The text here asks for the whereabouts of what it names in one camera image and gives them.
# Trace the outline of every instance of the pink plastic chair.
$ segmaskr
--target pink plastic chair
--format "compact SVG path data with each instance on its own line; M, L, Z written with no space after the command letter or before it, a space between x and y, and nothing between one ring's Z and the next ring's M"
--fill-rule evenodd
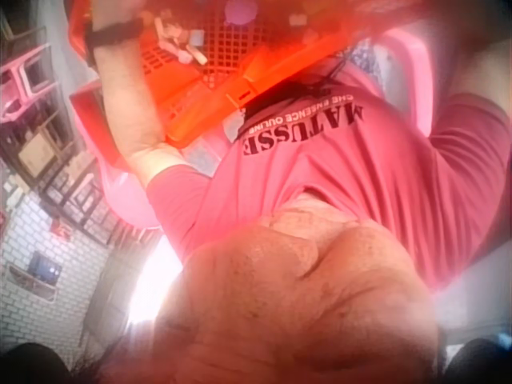
M401 62L410 85L410 120L428 136L432 124L434 82L430 56L425 44L403 30L388 31L378 40L378 44L388 47ZM351 64L348 64L344 71L369 92L384 98L380 86L365 72ZM144 189L136 177L126 171L127 166L123 160L115 155L115 144L108 134L98 103L90 92L96 88L99 88L98 82L88 85L74 94L71 101L77 113L78 131L84 137L89 150L98 159L106 200L110 208L132 226L158 227L160 224ZM98 122L102 122L104 126L99 126ZM88 131L84 125L93 126L94 130ZM212 130L201 140L219 161L230 148L230 141L222 130Z
M42 57L42 52L50 44L39 46L30 52L2 66L2 94L0 122L14 122L22 116L37 100L51 92L56 82L45 80L31 86L26 74L27 67L35 64Z
M376 41L386 47L402 64L409 85L410 120L430 136L434 116L434 71L425 43L416 36L395 28Z

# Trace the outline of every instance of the man's hand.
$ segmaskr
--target man's hand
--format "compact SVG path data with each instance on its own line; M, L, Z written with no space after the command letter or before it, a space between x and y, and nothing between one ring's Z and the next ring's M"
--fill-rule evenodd
M146 0L93 0L93 26L98 30L117 22L127 22L145 4Z

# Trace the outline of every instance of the man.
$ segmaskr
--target man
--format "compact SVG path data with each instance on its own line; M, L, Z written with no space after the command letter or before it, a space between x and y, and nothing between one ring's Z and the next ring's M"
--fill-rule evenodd
M100 30L143 1L93 3ZM508 44L461 66L430 138L341 75L286 86L212 178L164 143L137 42L96 48L112 135L184 262L158 319L98 380L424 382L430 291L470 263L504 187Z

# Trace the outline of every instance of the man's arm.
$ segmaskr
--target man's arm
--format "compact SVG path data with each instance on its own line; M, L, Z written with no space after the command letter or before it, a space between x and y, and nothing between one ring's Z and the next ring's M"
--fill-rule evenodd
M93 28L130 20L141 0L94 0ZM165 143L162 124L144 79L137 40L94 50L102 80L110 132L121 156L147 186L163 170L186 164L181 154Z

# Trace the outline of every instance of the orange plastic crate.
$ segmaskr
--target orange plastic crate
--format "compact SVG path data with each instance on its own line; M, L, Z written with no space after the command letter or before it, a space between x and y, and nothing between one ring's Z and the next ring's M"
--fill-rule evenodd
M355 4L361 9L364 5L390 2L340 1L343 6L336 7L337 14L315 16L314 26L320 37L306 45L302 34L286 35L290 32L288 26L283 28L262 17L246 26L226 26L226 0L209 0L201 6L199 16L180 20L184 27L206 32L201 48L209 59L205 66L181 64L158 47L154 28L147 29L140 39L143 66L167 141L177 148L188 146L272 86L354 43L361 37L358 32L369 22L358 16ZM90 0L74 0L70 43L83 57L89 21ZM329 24L329 32L322 32L324 24Z

